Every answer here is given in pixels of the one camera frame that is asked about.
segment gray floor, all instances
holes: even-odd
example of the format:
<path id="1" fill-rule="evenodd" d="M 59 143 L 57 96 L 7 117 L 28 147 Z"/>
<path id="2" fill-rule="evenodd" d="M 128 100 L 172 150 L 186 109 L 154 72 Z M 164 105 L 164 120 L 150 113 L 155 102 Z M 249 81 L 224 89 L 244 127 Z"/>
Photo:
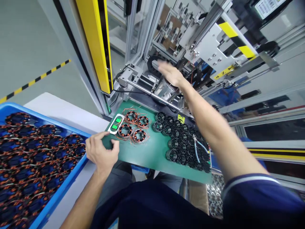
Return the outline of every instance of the gray floor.
<path id="1" fill-rule="evenodd" d="M 0 98 L 69 59 L 37 0 L 1 0 L 0 31 Z M 117 74 L 124 58 L 111 56 Z M 8 101 L 24 105 L 44 92 L 101 116 L 72 62 Z"/>

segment green esd mat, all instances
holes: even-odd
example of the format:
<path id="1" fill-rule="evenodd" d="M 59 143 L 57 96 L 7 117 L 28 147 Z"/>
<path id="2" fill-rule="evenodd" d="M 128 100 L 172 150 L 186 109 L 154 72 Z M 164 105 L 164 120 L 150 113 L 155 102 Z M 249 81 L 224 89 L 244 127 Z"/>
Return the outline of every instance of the green esd mat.
<path id="1" fill-rule="evenodd" d="M 166 159 L 165 154 L 166 151 L 169 150 L 167 143 L 171 138 L 169 136 L 164 136 L 161 132 L 155 132 L 152 129 L 152 124 L 155 122 L 155 112 L 128 100 L 127 102 L 122 102 L 121 106 L 118 108 L 117 114 L 121 114 L 126 108 L 136 109 L 137 112 L 146 114 L 152 123 L 150 124 L 149 129 L 145 130 L 148 133 L 149 138 L 140 144 L 131 144 L 130 140 L 124 141 L 112 134 L 103 138 L 103 144 L 107 149 L 112 149 L 110 139 L 113 138 L 120 141 L 119 160 L 205 184 L 212 183 L 211 173 L 194 170 L 188 166 L 170 162 Z"/>

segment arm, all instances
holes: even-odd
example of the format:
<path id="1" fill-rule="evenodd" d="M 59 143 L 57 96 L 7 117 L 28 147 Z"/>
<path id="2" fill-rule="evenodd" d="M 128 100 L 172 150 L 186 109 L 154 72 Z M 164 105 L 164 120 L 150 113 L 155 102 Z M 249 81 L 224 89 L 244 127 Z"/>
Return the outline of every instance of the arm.
<path id="1" fill-rule="evenodd" d="M 96 164 L 96 170 L 60 229 L 86 229 L 91 225 L 103 185 L 118 160 L 119 141 L 112 139 L 113 149 L 105 149 L 101 139 L 106 135 L 109 132 L 92 135 L 86 140 L 87 158 Z"/>
<path id="2" fill-rule="evenodd" d="M 201 134 L 216 155 L 226 181 L 250 173 L 269 175 L 243 145 L 222 115 L 194 90 L 175 67 L 166 62 L 159 62 L 159 71 L 183 93 Z"/>

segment hand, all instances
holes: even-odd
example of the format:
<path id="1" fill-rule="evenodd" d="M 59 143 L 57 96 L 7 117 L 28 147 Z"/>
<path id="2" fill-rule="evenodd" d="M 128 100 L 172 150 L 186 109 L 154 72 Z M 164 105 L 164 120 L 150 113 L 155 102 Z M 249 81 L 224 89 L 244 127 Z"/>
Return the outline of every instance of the hand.
<path id="1" fill-rule="evenodd" d="M 110 132 L 101 132 L 86 139 L 87 158 L 96 164 L 98 173 L 111 172 L 113 165 L 118 161 L 119 141 L 111 139 L 113 149 L 106 149 L 102 143 L 102 138 Z"/>
<path id="2" fill-rule="evenodd" d="M 159 68 L 158 70 L 165 76 L 165 78 L 175 87 L 179 87 L 182 85 L 186 79 L 183 77 L 181 72 L 178 69 L 171 66 L 169 63 L 165 61 L 158 61 Z"/>

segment yellow warning sticker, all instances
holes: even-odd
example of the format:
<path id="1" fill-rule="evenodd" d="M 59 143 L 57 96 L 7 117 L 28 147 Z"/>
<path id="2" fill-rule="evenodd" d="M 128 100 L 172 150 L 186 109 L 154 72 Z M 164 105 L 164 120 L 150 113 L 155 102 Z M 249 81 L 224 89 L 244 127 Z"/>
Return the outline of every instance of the yellow warning sticker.
<path id="1" fill-rule="evenodd" d="M 185 117 L 183 117 L 183 116 L 181 116 L 181 115 L 178 115 L 178 120 L 179 120 L 181 123 L 184 123 Z"/>
<path id="2" fill-rule="evenodd" d="M 220 79 L 221 77 L 223 77 L 224 75 L 228 74 L 229 72 L 231 72 L 233 70 L 234 70 L 234 67 L 233 67 L 233 65 L 231 65 L 230 67 L 226 68 L 221 73 L 219 73 L 217 76 L 215 76 L 214 79 L 218 80 L 218 79 Z"/>

